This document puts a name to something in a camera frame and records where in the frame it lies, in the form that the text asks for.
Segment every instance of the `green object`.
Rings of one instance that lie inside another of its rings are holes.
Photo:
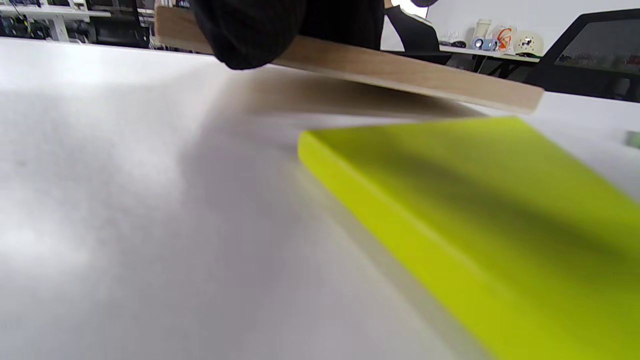
[[[640,133],[629,131],[627,133],[627,145],[640,149]]]
[[[640,358],[640,207],[520,119],[310,131],[299,155],[499,359]]]

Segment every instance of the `gloved hand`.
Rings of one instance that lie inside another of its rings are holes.
[[[192,0],[198,26],[231,69],[279,57],[298,35],[380,49],[383,0]]]

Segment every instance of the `wooden plank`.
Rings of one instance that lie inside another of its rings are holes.
[[[188,10],[159,6],[156,35],[160,43],[169,46],[212,53]],[[296,37],[273,63],[333,78],[518,113],[533,112],[544,93],[543,89],[531,85],[303,36]]]

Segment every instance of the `desk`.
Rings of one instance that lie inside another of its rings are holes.
[[[0,50],[0,358],[486,359],[389,281],[296,141],[493,110],[211,56]],[[615,140],[638,104],[547,95],[527,121],[640,200]]]
[[[26,15],[30,19],[45,19],[51,27],[51,35],[54,40],[69,41],[65,20],[83,20],[89,21],[89,16],[94,17],[111,17],[108,12],[94,12],[87,10],[76,10],[66,6],[48,5],[42,8],[37,6],[16,6],[0,5],[0,15],[16,16],[18,12]]]
[[[511,75],[520,66],[532,67],[540,61],[540,59],[536,59],[536,58],[525,58],[523,56],[502,54],[498,51],[463,49],[461,47],[453,47],[453,46],[441,45],[440,50],[445,51],[447,53],[472,55],[475,59],[474,72],[480,72],[480,68],[482,68],[482,65],[484,65],[484,62],[486,61],[487,58],[498,59],[500,61],[500,65],[498,65],[495,69],[489,72],[489,75],[494,75],[496,72],[500,71],[498,74],[498,77],[502,79],[508,78],[509,75]]]

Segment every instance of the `black chair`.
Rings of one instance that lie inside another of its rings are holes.
[[[140,24],[135,0],[120,0],[118,6],[104,0],[91,0],[87,1],[87,8],[111,12],[111,17],[91,17],[90,38],[94,44],[149,48],[150,30]]]
[[[405,13],[400,9],[400,6],[393,6],[386,9],[385,15],[389,18],[391,25],[396,29],[400,41],[402,41],[404,46],[404,52],[386,51],[386,53],[442,65],[451,59],[451,53],[440,51],[438,35],[426,20]]]
[[[551,92],[640,102],[640,9],[578,17],[525,83]]]

